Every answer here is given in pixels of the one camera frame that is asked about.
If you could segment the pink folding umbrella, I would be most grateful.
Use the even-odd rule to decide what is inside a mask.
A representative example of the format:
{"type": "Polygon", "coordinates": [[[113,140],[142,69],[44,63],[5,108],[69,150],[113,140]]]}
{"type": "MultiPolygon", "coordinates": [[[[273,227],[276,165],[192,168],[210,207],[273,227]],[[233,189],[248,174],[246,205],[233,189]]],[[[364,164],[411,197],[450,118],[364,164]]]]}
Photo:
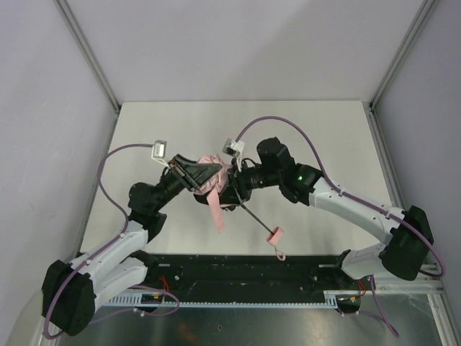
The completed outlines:
{"type": "MultiPolygon", "coordinates": [[[[225,228],[225,222],[222,216],[222,209],[224,207],[233,206],[233,204],[222,204],[220,201],[220,193],[224,191],[227,186],[228,178],[227,171],[230,169],[230,165],[226,164],[217,154],[210,154],[201,157],[198,160],[199,164],[219,164],[221,169],[218,173],[214,174],[206,183],[199,188],[198,191],[194,192],[195,197],[205,197],[207,204],[210,208],[212,219],[215,222],[215,226],[219,233],[225,228]]],[[[249,210],[242,202],[239,205],[254,219],[256,220],[266,231],[269,232],[267,237],[267,243],[273,247],[276,258],[284,262],[286,260],[285,253],[281,252],[277,248],[277,244],[284,235],[284,231],[280,227],[270,229],[259,217],[257,217],[251,210],[249,210]]]]}

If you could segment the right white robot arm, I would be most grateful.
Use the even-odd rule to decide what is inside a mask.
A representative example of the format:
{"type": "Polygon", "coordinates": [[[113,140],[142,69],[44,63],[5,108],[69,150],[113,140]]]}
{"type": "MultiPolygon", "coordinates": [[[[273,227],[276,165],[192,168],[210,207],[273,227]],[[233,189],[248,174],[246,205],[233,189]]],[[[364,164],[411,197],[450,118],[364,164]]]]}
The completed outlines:
{"type": "Polygon", "coordinates": [[[251,167],[243,160],[243,147],[243,142],[231,139],[223,147],[223,153],[232,158],[232,168],[222,203],[244,203],[253,190],[276,186],[291,203],[328,211],[378,240],[376,245],[342,252],[335,269],[354,280],[382,272],[402,280],[416,279],[434,243],[422,209],[412,206],[403,210],[353,196],[331,184],[321,170],[295,162],[276,137],[257,145],[260,162],[251,167]]]}

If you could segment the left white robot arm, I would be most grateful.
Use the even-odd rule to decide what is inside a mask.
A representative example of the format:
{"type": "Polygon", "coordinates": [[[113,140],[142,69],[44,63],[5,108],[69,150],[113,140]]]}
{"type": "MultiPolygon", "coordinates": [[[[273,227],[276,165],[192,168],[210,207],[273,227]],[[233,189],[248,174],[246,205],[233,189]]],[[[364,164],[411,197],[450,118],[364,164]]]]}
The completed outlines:
{"type": "Polygon", "coordinates": [[[128,193],[122,229],[109,240],[70,262],[55,261],[42,284],[43,334],[49,340],[61,333],[74,336],[90,323],[97,310],[127,288],[140,285],[153,265],[143,251],[163,228],[161,209],[183,190],[204,198],[217,230],[225,227],[221,192],[228,185],[230,169],[218,155],[190,161],[176,155],[167,163],[157,184],[135,183],[128,193]],[[60,333],[51,334],[54,324],[60,333]]]}

